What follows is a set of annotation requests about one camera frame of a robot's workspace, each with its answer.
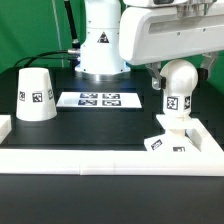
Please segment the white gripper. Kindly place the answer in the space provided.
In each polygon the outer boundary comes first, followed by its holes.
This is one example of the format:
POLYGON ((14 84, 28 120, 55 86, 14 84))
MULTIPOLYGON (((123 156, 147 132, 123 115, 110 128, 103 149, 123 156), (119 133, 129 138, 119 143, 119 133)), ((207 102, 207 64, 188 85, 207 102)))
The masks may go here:
POLYGON ((179 16, 177 6, 128 7, 119 32, 120 56, 131 65, 147 64, 155 90, 166 88, 161 61, 203 54, 197 69, 206 81, 224 50, 224 3, 212 3, 203 16, 179 16))

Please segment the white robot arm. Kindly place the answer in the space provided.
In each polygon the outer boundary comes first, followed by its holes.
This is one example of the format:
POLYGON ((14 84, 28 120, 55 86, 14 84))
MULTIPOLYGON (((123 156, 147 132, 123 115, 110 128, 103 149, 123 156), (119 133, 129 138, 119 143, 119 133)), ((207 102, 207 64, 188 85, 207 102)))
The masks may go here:
POLYGON ((86 39, 78 72, 127 72, 203 54, 208 68, 224 50, 224 0, 84 0, 86 39))

